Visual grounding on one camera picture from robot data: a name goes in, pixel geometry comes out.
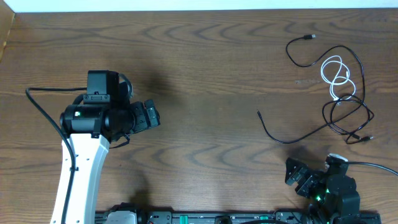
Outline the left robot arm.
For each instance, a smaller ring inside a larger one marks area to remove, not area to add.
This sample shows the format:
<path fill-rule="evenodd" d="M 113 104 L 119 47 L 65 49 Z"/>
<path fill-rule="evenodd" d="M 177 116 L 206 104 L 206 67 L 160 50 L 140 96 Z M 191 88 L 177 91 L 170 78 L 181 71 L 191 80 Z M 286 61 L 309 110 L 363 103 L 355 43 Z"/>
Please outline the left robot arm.
<path fill-rule="evenodd" d="M 110 144 L 160 125 L 154 102 L 131 103 L 132 96 L 122 73 L 90 70 L 85 93 L 60 115 L 63 158 L 52 223 L 94 223 Z"/>

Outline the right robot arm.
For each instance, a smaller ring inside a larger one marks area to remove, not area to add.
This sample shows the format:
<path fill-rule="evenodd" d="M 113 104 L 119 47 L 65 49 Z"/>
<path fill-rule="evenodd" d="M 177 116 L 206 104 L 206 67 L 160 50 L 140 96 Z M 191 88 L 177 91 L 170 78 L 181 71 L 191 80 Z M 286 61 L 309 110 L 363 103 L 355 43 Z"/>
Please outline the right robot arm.
<path fill-rule="evenodd" d="M 360 196 L 356 182 L 346 175 L 348 160 L 337 154 L 325 159 L 326 171 L 309 168 L 303 162 L 288 158 L 285 183 L 297 183 L 298 195 L 314 201 L 301 223 L 349 223 L 359 221 Z"/>

